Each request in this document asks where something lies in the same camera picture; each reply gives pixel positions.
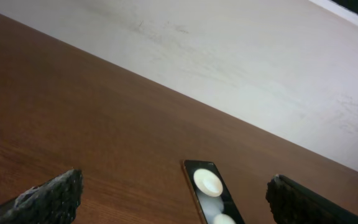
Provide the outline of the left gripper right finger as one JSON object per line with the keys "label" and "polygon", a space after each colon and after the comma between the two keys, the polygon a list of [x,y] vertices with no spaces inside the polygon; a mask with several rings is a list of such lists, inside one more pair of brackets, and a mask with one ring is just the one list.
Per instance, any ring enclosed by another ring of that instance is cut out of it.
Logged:
{"label": "left gripper right finger", "polygon": [[265,198],[277,224],[358,224],[358,215],[284,175],[273,176]]}

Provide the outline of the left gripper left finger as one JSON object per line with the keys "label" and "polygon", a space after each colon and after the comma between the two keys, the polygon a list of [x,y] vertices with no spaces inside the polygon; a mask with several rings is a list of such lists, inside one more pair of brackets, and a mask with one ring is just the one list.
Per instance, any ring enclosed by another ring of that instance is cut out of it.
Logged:
{"label": "left gripper left finger", "polygon": [[0,204],[0,224],[71,224],[82,193],[81,170],[68,170]]}

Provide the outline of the black Galaxy flip phone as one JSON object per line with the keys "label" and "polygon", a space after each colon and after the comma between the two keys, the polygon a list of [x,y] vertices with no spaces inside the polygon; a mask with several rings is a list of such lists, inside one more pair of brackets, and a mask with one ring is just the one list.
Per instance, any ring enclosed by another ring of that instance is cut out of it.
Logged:
{"label": "black Galaxy flip phone", "polygon": [[204,224],[245,224],[215,163],[184,160],[183,170]]}

